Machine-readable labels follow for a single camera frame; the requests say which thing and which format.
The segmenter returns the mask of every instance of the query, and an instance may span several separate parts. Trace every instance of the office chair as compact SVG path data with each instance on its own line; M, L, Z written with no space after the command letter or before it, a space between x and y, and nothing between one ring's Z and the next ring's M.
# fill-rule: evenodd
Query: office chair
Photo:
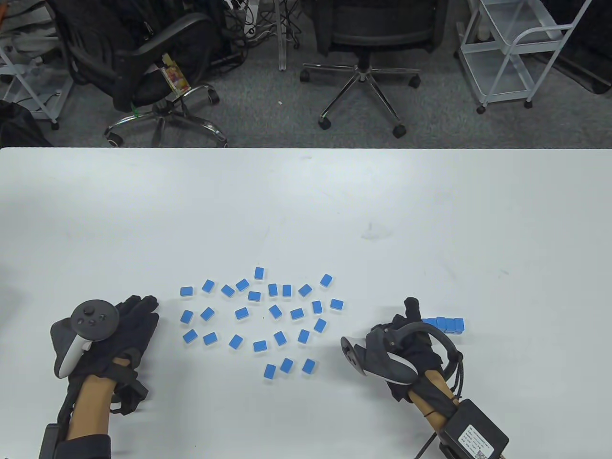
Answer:
M331 127L329 111L354 83L368 83L395 120L393 135L406 134L374 75L412 75L409 85L418 88L417 69L376 68L370 65L372 53L421 48L432 53L442 42L448 0L302 0L302 10L310 14L315 25L317 50L327 56L330 51L352 52L356 65L304 64L300 81L310 81L310 70L352 73L340 93L323 110L319 126Z
M133 29L99 0L48 0L47 8L76 84L92 83L113 98L115 109L132 112L104 131L112 146L123 144L114 128L143 120L156 122L151 146L160 146L166 122L176 120L203 129L218 147L227 147L221 130L211 121L192 115L185 104L188 97L203 90L212 105L219 103L211 85L197 84L208 67L215 40L214 24L208 16L183 15L137 47ZM170 54L192 85L180 97L166 99L172 92L170 86L160 71L150 71L164 53ZM147 105L152 105L151 110L138 112L138 107Z

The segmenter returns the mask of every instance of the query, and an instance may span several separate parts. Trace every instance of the label sticker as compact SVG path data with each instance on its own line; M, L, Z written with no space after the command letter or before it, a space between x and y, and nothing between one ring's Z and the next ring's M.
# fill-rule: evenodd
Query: label sticker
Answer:
M471 424L460 435L459 443L474 459L489 459L494 452L493 447Z

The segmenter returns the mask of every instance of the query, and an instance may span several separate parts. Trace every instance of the black power adapter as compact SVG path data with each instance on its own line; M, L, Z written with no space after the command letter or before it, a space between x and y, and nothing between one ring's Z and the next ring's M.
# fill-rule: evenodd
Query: black power adapter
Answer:
M499 459L509 442L471 400L461 401L438 436L448 459Z

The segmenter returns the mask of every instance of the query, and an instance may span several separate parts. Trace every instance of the chair base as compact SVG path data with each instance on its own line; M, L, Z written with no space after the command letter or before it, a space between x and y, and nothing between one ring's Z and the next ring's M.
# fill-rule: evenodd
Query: chair base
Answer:
M228 146L226 136L221 132L221 130L214 125L211 121L207 119L200 118L198 116L194 116L189 112L189 109L185 105L185 99L189 97L194 92L198 92L202 89L207 90L208 92L208 100L212 105L216 105L219 103L219 96L215 89L209 84L201 84L199 86L194 86L189 91L187 91L182 96L174 99L174 100L161 100L153 105L150 111L145 113L132 114L130 116L126 116L111 124L104 131L104 137L108 140L114 147L120 147L123 144L123 139L113 132L117 126L121 126L127 123L131 123L133 121L143 121L146 119L153 119L156 122L155 131L153 133L153 139L151 139L152 147L159 147L163 142L163 134L166 128L166 122L168 121L179 121L183 122L187 125L197 127L199 129L204 129L204 133L212 136L217 142L217 147L226 148Z
M382 101L387 111L393 116L395 121L395 127L393 129L393 135L396 138L403 137L406 134L406 127L400 119L397 112L393 109L387 97L383 94L382 90L378 86L378 83L374 79L374 74L379 75L412 75L409 85L413 88L418 88L420 85L420 70L417 69L398 69L398 68L383 68L378 69L371 67L369 63L369 56L364 61L359 59L358 65L325 65L325 64L303 64L304 69L300 73L300 81L306 83L310 81L309 70L326 70L330 72L348 72L352 73L351 78L346 82L344 87L340 90L340 93L325 107L325 110L321 112L319 116L319 127L323 130L327 130L331 127L331 122L327 118L329 111L332 107L340 100L340 98L346 93L356 82L368 83L369 86L374 90L378 98Z

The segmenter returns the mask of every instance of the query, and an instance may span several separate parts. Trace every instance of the chair wheel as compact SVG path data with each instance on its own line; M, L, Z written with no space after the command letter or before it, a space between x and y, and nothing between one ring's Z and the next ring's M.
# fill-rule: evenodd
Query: chair wheel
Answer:
M408 82L408 86L410 86L411 88L417 89L420 86L420 76L414 75L412 78L410 78L410 81Z
M310 81L310 72L307 69L303 69L300 72L300 81L302 83L308 83Z
M208 90L208 100L211 101L211 105L216 105L221 101L221 99L219 99L217 91L215 91L214 89Z
M398 124L393 128L393 136L396 139L404 137L406 135L406 127L403 124Z
M123 145L123 139L121 136L115 134L114 132L108 133L106 136L106 140L110 143L111 147L120 147Z
M327 118L321 118L319 120L319 127L323 129L324 131L326 131L327 129L332 127L332 122L328 120Z

